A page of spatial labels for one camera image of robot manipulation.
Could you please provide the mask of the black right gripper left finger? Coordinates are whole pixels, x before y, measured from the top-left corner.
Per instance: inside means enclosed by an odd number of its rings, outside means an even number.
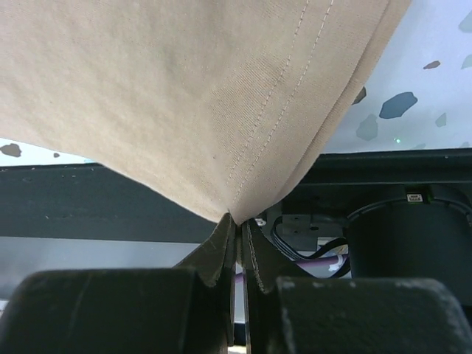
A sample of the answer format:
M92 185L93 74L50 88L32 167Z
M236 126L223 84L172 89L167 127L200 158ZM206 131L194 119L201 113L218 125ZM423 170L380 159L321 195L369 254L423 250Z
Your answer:
M171 268L42 271L1 316L3 353L226 353L236 225L221 218Z

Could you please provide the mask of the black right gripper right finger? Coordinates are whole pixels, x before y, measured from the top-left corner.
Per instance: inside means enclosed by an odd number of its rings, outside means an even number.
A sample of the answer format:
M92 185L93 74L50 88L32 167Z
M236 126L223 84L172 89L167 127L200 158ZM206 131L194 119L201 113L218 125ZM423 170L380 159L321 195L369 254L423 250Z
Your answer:
M471 327L431 279L319 279L255 221L241 227L250 353L469 353Z

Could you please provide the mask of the beige t shirt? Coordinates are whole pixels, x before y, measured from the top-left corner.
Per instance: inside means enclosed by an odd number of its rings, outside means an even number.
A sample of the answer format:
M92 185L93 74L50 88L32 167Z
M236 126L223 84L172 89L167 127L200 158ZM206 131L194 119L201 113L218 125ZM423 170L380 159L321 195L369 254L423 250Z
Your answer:
M242 223L309 171L408 8L3 1L1 136Z

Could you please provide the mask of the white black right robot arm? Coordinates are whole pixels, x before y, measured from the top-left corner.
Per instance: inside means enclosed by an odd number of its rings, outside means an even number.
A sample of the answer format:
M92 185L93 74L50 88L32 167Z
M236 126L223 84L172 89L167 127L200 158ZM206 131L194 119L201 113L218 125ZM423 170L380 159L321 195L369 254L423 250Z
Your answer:
M225 215L171 268L32 274L1 317L1 351L227 353L237 266L248 353L471 351L471 204L440 185L343 213L289 204L269 235Z

